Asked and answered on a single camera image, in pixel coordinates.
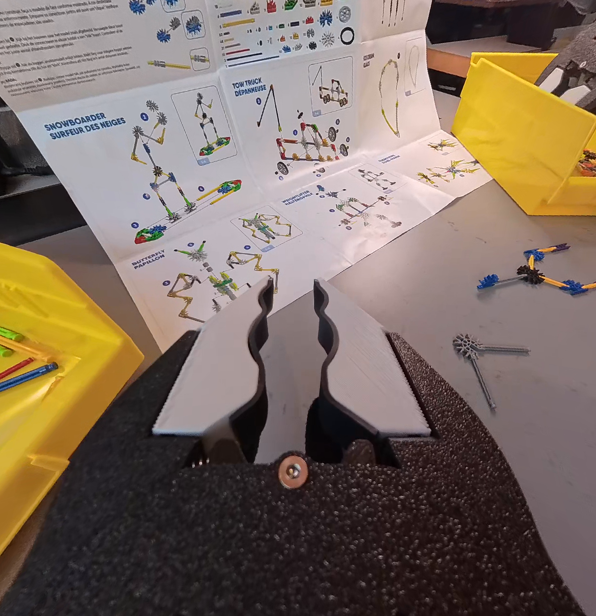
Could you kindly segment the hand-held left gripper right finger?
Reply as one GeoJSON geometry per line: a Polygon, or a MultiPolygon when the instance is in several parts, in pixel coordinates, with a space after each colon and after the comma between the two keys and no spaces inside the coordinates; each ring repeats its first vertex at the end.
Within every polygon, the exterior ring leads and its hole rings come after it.
{"type": "Polygon", "coordinates": [[[314,280],[326,353],[320,400],[333,437],[430,437],[431,427],[383,325],[323,278],[314,280]]]}

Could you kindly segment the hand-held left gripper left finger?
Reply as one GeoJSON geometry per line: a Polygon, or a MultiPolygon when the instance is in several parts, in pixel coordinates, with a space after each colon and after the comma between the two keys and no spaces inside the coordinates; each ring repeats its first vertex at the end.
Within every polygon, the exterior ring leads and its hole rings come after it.
{"type": "Polygon", "coordinates": [[[200,328],[154,435],[239,436],[239,418],[263,394],[260,349],[273,290],[273,278],[261,278],[200,328]]]}

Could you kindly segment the yellow parts bin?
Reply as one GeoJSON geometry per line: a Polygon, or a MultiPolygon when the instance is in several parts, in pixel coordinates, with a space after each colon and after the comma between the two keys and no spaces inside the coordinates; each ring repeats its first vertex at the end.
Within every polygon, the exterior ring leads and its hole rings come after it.
{"type": "Polygon", "coordinates": [[[596,116],[534,84],[555,57],[473,53],[452,133],[526,214],[596,216],[596,177],[576,171],[596,116]]]}
{"type": "MultiPolygon", "coordinates": [[[[0,555],[121,391],[143,354],[51,260],[0,243],[0,327],[59,368],[0,393],[0,555]]],[[[26,359],[0,357],[0,372],[26,359]]]]}

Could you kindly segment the grey toy connector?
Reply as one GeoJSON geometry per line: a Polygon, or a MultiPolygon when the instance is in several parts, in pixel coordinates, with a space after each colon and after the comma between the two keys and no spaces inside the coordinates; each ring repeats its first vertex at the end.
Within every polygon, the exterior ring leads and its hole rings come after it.
{"type": "Polygon", "coordinates": [[[456,335],[452,344],[459,355],[469,360],[477,360],[482,350],[481,343],[469,334],[456,335]]]}

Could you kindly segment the blue yellow toy rod model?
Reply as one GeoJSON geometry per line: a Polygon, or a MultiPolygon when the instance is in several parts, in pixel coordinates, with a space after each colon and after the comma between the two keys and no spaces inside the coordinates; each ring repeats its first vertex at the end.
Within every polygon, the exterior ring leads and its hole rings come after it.
{"type": "Polygon", "coordinates": [[[571,247],[567,243],[554,244],[546,248],[534,248],[523,252],[525,257],[525,263],[519,266],[516,270],[516,275],[525,275],[523,282],[525,284],[537,287],[540,285],[548,285],[559,289],[568,296],[579,296],[590,291],[596,290],[596,281],[588,284],[583,284],[575,280],[558,281],[546,276],[542,271],[538,269],[538,265],[550,254],[564,252],[571,247]]]}

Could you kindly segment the white instruction sheet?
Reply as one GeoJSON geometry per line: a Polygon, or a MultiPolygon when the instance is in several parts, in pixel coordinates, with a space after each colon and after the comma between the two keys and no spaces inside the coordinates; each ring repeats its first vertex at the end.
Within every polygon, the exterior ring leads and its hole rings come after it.
{"type": "Polygon", "coordinates": [[[490,177],[441,131],[432,1],[0,1],[15,112],[166,350],[303,296],[490,177]]]}

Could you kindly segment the grey desk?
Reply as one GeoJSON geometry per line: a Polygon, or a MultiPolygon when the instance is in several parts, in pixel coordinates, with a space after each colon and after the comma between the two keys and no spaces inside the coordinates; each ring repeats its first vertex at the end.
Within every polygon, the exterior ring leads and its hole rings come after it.
{"type": "Polygon", "coordinates": [[[255,463],[152,435],[195,334],[156,347],[33,513],[0,615],[596,615],[596,290],[476,289],[561,243],[538,268],[596,280],[596,216],[529,216],[492,180],[330,280],[383,325],[434,433],[387,439],[382,464],[305,445],[314,278],[267,318],[255,463]],[[495,411],[464,334],[531,350],[479,352],[495,411]]]}

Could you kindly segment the long yellow toy rod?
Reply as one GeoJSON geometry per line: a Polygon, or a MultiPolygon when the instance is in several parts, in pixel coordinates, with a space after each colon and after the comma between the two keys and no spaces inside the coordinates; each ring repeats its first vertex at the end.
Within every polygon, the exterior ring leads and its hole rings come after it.
{"type": "Polygon", "coordinates": [[[33,357],[36,360],[41,360],[46,364],[50,364],[56,361],[55,353],[51,352],[50,350],[43,349],[33,343],[18,342],[0,336],[0,345],[13,350],[14,352],[25,354],[26,357],[33,357]]]}

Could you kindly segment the red toy rod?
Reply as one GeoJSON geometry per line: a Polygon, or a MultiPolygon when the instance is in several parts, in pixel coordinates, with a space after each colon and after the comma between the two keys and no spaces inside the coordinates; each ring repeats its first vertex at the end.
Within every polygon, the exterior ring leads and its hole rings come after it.
{"type": "Polygon", "coordinates": [[[0,382],[10,377],[11,375],[17,373],[18,371],[24,369],[24,367],[32,364],[34,361],[35,361],[34,357],[29,357],[1,371],[0,372],[0,382]]]}

